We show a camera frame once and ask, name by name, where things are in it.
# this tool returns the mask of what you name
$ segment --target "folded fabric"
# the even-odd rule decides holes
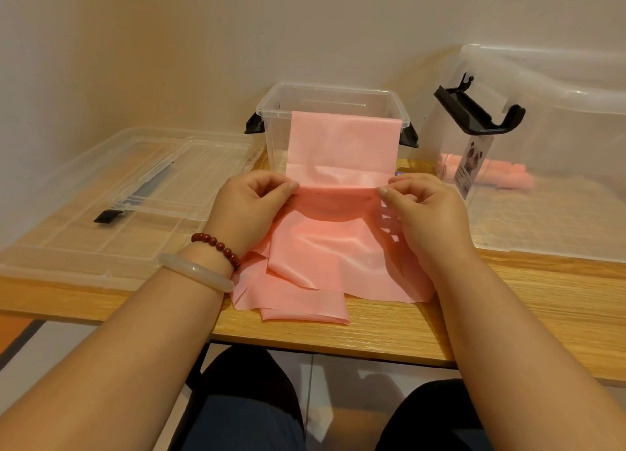
[[[461,158],[462,156],[457,154],[439,155],[439,168],[443,180],[451,181],[455,178],[456,170],[461,164]],[[491,159],[484,160],[476,175],[476,182],[507,189],[530,190],[535,187],[535,179],[526,172],[526,167],[523,164],[512,164]]]
[[[235,309],[348,324],[344,294],[415,303],[434,293],[376,194],[395,170],[400,120],[293,112],[286,174],[300,182],[233,279]]]

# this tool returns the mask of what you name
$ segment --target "white jade bangle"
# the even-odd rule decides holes
[[[171,253],[163,253],[159,257],[158,262],[167,269],[180,273],[187,278],[194,279],[199,283],[206,284],[218,291],[232,291],[235,289],[235,283],[224,278],[221,274],[217,274],[215,271],[211,271],[208,268],[204,268],[204,266],[197,265],[192,261],[185,260]]]

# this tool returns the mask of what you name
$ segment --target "left hand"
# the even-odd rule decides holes
[[[278,172],[255,170],[231,177],[217,193],[203,232],[241,258],[267,235],[297,188],[297,182]]]

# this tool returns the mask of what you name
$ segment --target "leg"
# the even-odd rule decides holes
[[[406,397],[376,451],[405,449],[492,450],[462,380],[429,382]]]
[[[192,383],[168,451],[304,451],[297,395],[267,350],[232,346]]]

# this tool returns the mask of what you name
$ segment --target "storage container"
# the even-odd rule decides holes
[[[474,243],[626,261],[626,56],[471,45],[450,87],[470,76],[466,94],[494,125],[515,104],[526,110],[511,132],[492,135],[467,195]],[[467,107],[456,108],[462,119]],[[442,137],[440,174],[450,182],[476,139],[462,124],[438,103],[420,132]]]
[[[203,226],[224,181],[262,152],[246,135],[124,130],[51,177],[41,196],[62,199],[59,208],[0,251],[0,274],[134,290],[161,253],[176,253]]]
[[[360,90],[323,85],[277,83],[257,105],[263,118],[270,169],[285,172],[291,113],[317,112],[337,115],[373,116],[410,124],[400,98],[393,91]]]

